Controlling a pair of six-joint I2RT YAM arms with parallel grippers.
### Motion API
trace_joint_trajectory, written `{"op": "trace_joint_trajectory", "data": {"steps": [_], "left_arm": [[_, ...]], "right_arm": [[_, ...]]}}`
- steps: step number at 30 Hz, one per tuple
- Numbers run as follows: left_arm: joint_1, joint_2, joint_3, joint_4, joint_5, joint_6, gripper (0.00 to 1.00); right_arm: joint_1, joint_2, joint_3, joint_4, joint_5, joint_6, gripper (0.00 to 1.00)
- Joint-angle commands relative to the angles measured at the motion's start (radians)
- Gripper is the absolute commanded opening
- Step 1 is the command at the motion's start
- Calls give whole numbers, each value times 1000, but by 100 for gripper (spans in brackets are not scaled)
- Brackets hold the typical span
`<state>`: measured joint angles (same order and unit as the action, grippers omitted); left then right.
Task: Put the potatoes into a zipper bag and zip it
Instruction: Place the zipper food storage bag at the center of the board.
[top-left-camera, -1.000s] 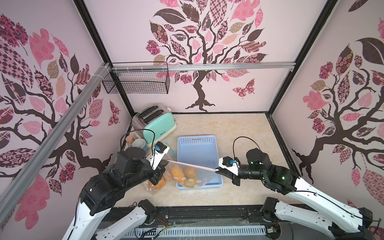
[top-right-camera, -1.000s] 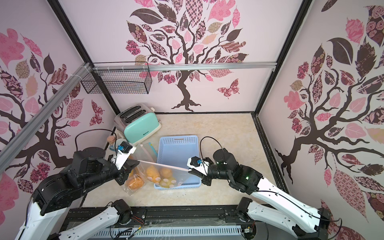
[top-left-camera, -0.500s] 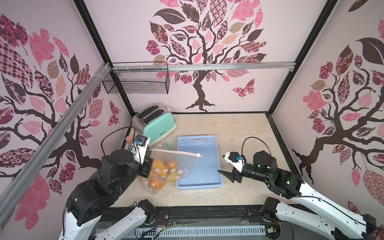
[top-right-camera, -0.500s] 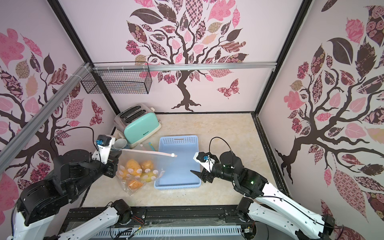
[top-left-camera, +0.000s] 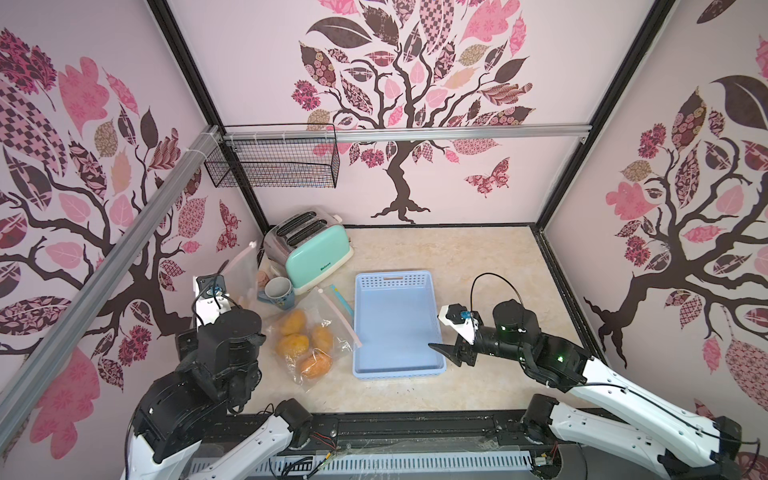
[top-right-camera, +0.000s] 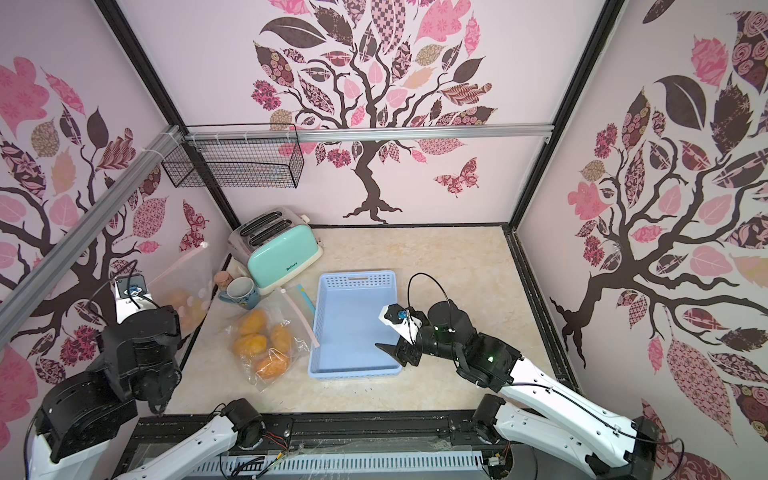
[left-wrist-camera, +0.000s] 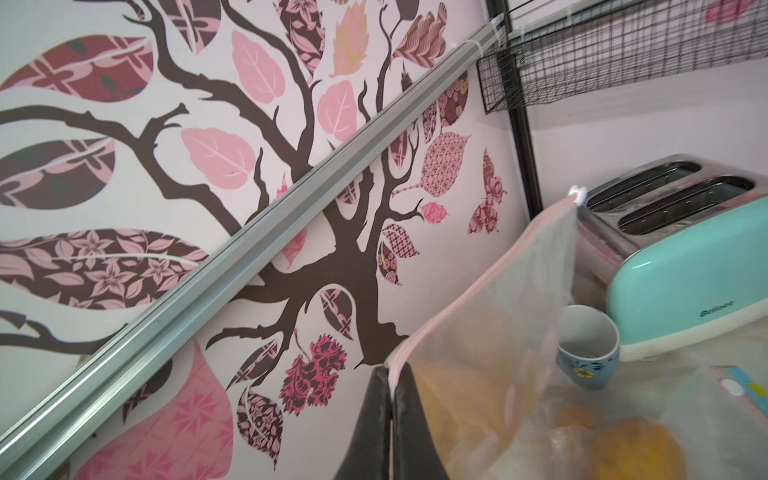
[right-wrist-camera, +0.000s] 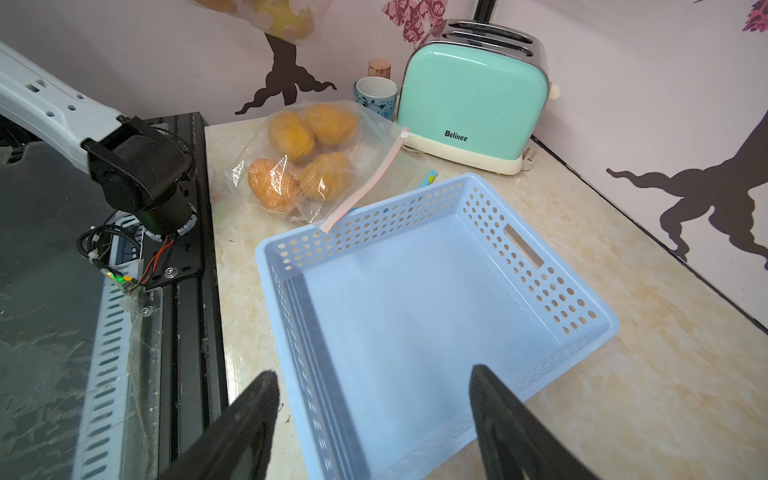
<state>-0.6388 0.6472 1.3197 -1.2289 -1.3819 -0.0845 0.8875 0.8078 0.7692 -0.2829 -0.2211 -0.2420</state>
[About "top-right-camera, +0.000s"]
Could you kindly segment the light blue perforated plastic basket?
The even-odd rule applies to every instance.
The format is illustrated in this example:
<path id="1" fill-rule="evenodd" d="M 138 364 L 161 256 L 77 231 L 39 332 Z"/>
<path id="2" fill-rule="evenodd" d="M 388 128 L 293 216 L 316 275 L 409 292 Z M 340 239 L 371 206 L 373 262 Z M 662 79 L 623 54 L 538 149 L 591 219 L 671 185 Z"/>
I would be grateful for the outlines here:
<path id="1" fill-rule="evenodd" d="M 379 343 L 394 345 L 395 330 L 379 314 L 398 302 L 391 270 L 326 273 L 320 276 L 308 375 L 336 380 L 397 375 L 402 366 Z"/>

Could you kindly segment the reddish orange potato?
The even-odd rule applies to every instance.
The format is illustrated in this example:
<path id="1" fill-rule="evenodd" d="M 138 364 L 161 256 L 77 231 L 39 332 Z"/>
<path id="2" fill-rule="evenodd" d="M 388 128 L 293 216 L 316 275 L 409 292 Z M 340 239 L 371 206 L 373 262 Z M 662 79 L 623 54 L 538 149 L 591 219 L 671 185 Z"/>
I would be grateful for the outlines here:
<path id="1" fill-rule="evenodd" d="M 248 312 L 240 321 L 238 333 L 241 336 L 259 334 L 269 321 L 268 314 L 262 309 Z"/>

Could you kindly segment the clear blue zipper bag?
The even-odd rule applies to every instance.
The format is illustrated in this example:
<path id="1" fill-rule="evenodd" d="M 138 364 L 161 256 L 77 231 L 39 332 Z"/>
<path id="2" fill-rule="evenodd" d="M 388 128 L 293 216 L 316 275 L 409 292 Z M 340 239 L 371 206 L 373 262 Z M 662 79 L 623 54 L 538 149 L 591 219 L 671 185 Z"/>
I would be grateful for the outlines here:
<path id="1" fill-rule="evenodd" d="M 296 316 L 295 305 L 309 323 L 314 320 L 315 305 L 301 285 L 277 288 L 266 296 L 264 303 L 279 309 L 285 318 Z"/>

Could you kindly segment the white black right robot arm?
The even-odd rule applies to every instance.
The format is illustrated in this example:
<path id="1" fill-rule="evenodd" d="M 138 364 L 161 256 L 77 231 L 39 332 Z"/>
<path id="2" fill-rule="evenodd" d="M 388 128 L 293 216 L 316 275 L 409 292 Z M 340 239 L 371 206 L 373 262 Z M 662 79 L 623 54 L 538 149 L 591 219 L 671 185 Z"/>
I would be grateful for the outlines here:
<path id="1" fill-rule="evenodd" d="M 487 390 L 475 410 L 477 435 L 488 444 L 526 444 L 581 470 L 591 479 L 650 479 L 658 427 L 630 419 L 566 387 L 504 341 L 479 332 L 452 300 L 423 313 L 390 304 L 380 321 L 397 332 L 378 347 L 401 366 L 429 355 L 453 362 L 456 373 Z"/>

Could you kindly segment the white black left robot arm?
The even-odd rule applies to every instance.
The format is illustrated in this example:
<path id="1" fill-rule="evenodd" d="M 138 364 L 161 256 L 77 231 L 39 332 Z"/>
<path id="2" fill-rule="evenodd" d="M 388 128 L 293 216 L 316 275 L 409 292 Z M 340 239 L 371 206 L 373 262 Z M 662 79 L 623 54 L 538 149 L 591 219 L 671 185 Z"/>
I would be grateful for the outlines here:
<path id="1" fill-rule="evenodd" d="M 137 311 L 96 337 L 98 356 L 52 388 L 25 436 L 27 479 L 88 479 L 121 427 L 144 402 L 162 413 L 181 381 L 180 319 L 171 306 Z M 189 437 L 127 473 L 127 479 L 182 479 L 202 462 L 262 439 L 261 415 L 245 399 L 227 403 Z"/>

